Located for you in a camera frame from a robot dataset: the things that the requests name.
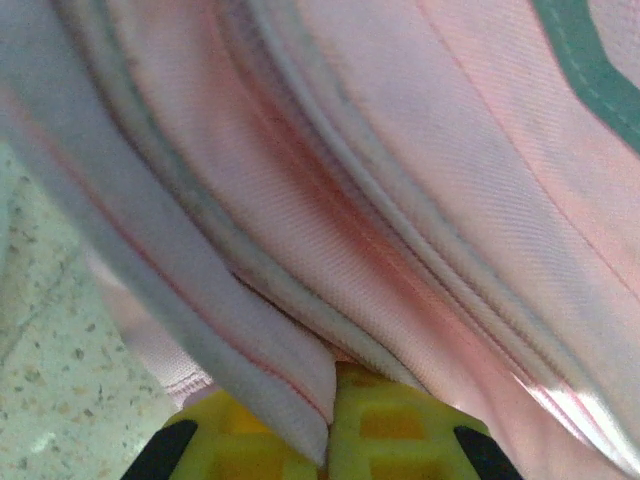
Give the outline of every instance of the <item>teal trim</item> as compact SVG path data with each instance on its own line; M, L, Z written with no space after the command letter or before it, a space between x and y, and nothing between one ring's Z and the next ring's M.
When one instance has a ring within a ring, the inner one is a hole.
M532 3L578 98L640 154L640 91L607 58L587 0Z

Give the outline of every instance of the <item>granite surface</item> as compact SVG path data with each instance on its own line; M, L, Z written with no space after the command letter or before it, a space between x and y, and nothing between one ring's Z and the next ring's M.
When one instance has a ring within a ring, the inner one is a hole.
M126 350L65 217L0 144L0 478L119 479L174 406Z

